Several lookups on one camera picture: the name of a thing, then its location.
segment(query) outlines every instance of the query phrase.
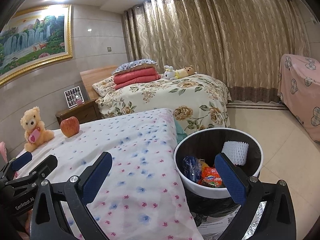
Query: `white patterned pillow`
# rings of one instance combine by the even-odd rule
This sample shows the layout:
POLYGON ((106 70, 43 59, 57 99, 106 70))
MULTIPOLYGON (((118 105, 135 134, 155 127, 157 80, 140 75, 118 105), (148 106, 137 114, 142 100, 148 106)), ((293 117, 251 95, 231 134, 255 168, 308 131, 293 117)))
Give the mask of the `white patterned pillow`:
POLYGON ((118 67, 112 74, 124 74, 131 71, 136 71, 143 68, 149 68, 154 67, 156 68, 157 63, 151 59, 139 59, 136 61, 132 61, 129 63, 122 64, 120 67, 118 67))
POLYGON ((93 89, 99 94, 101 97, 105 97, 105 95, 112 91, 115 90, 116 84, 113 82, 113 77, 108 77, 98 83, 92 84, 93 89))

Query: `apple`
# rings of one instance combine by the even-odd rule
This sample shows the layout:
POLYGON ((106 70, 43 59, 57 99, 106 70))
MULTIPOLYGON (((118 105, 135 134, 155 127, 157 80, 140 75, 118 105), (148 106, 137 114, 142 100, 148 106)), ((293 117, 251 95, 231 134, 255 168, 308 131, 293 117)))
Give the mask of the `apple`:
POLYGON ((72 116, 62 120, 60 124, 61 132, 68 138, 76 135, 80 130, 80 124, 76 117, 72 116))

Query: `blue gripper pad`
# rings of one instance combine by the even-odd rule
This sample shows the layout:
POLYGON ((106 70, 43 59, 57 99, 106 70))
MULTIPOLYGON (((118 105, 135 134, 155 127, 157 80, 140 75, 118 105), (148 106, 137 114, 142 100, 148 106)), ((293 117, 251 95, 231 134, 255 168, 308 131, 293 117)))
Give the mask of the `blue gripper pad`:
POLYGON ((31 160, 32 160, 31 152, 25 152, 19 158, 12 161, 11 168, 13 171, 18 171, 31 160))
POLYGON ((93 165, 87 167, 80 175, 82 183, 82 202, 87 205, 96 197, 112 166, 112 156, 103 152, 93 165))
POLYGON ((237 204, 244 205, 247 199, 247 190, 241 180, 232 170, 230 165, 227 163, 227 161, 221 156, 221 154, 216 155, 214 165, 224 185, 230 193, 232 200, 237 204))

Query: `pink flower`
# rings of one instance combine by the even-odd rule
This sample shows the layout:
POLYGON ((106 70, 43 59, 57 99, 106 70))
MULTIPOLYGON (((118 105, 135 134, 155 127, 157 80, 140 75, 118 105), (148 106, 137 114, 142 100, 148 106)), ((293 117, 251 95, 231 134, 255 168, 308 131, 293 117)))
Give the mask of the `pink flower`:
POLYGON ((47 57, 47 56, 50 56, 50 54, 48 52, 44 52, 40 54, 38 58, 47 57))

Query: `curtain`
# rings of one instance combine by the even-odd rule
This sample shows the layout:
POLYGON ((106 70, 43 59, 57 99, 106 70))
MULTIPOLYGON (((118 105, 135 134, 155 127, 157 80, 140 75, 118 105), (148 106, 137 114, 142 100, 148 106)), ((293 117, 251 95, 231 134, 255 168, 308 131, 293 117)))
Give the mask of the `curtain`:
POLYGON ((124 12, 131 60, 192 65, 233 100, 278 102, 280 58, 310 56, 293 0, 149 0, 124 12))

